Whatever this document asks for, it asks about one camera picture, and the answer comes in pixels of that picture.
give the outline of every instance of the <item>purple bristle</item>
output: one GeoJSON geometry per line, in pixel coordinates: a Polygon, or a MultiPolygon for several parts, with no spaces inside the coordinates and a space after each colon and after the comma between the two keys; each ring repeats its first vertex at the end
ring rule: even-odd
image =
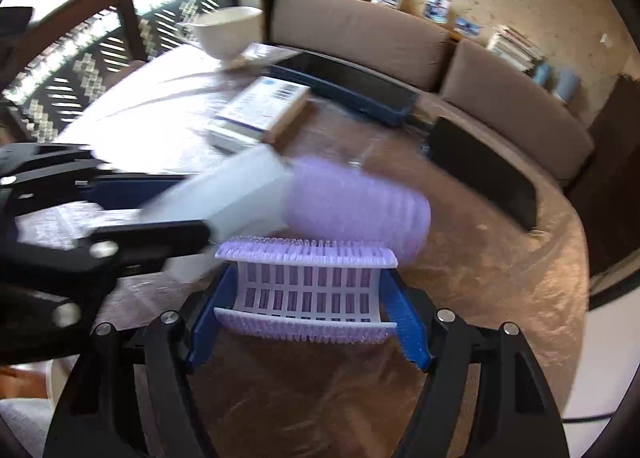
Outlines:
{"type": "Polygon", "coordinates": [[[229,261],[331,267],[391,268],[393,252],[379,243],[239,237],[223,243],[216,257],[229,261]]]}
{"type": "Polygon", "coordinates": [[[417,191],[358,169],[304,157],[294,165],[284,221],[313,239],[378,242],[407,261],[428,234],[431,209],[417,191]]]}

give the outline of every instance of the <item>white bowl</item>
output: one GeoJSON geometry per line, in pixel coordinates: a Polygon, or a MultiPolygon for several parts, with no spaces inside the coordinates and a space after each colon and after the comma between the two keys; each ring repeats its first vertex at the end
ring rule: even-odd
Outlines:
{"type": "Polygon", "coordinates": [[[217,58],[223,68],[238,64],[240,54],[262,40],[262,11],[253,7],[228,7],[194,16],[188,24],[200,48],[217,58]]]}

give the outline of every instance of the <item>metal screw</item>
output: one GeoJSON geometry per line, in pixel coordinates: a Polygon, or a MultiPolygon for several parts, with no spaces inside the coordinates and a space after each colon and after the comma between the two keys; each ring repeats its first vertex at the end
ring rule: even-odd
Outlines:
{"type": "Polygon", "coordinates": [[[442,310],[438,310],[438,319],[443,323],[453,323],[453,321],[456,320],[456,314],[447,308],[443,308],[442,310]]]}
{"type": "Polygon", "coordinates": [[[178,313],[176,311],[173,310],[169,310],[167,312],[164,312],[161,316],[160,316],[160,321],[162,321],[164,324],[173,324],[176,321],[178,321],[178,313]]]}
{"type": "Polygon", "coordinates": [[[515,323],[505,323],[502,329],[508,335],[518,335],[520,333],[520,328],[518,328],[518,325],[515,323]]]}
{"type": "Polygon", "coordinates": [[[65,328],[76,324],[82,317],[80,307],[75,303],[64,303],[53,311],[53,323],[58,328],[65,328]]]}
{"type": "Polygon", "coordinates": [[[98,335],[107,335],[111,332],[111,325],[109,323],[100,323],[95,327],[95,332],[98,335]]]}
{"type": "Polygon", "coordinates": [[[108,258],[118,251],[118,244],[107,240],[105,242],[97,242],[89,247],[89,254],[94,258],[108,258]]]}

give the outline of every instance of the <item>cable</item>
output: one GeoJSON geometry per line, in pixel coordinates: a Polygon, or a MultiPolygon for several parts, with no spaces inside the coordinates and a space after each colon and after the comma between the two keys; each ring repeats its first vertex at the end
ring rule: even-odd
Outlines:
{"type": "Polygon", "coordinates": [[[606,414],[594,414],[593,416],[584,416],[580,418],[563,418],[562,423],[563,424],[583,424],[585,422],[597,422],[600,420],[607,420],[608,418],[611,418],[614,414],[615,412],[606,413],[606,414]]]}

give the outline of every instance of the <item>barcode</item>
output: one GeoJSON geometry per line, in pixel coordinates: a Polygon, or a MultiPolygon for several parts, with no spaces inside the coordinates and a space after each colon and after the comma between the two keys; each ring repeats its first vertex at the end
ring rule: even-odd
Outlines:
{"type": "Polygon", "coordinates": [[[276,99],[287,101],[297,90],[297,86],[286,84],[282,88],[278,88],[277,92],[274,93],[273,96],[276,99]]]}

